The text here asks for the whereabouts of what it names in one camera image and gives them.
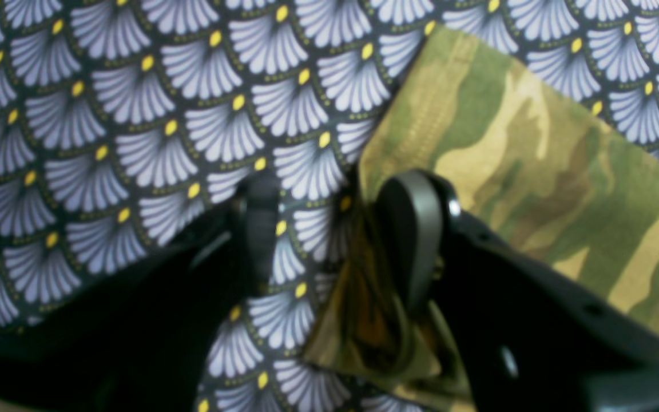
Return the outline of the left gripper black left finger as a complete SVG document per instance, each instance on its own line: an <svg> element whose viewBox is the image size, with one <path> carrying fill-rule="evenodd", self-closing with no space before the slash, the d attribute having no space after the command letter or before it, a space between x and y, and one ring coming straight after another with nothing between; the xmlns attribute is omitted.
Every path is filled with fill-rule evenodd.
<svg viewBox="0 0 659 412"><path fill-rule="evenodd" d="M280 180L259 172L164 248L23 334L0 400L44 411L188 411L230 311L272 276Z"/></svg>

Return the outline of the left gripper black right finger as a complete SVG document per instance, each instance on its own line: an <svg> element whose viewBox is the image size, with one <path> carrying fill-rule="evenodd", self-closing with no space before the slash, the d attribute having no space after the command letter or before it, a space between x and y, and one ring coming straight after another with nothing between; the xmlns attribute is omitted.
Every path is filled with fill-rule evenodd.
<svg viewBox="0 0 659 412"><path fill-rule="evenodd" d="M479 411L659 411L659 336L515 251L431 172L375 201L401 306L449 328Z"/></svg>

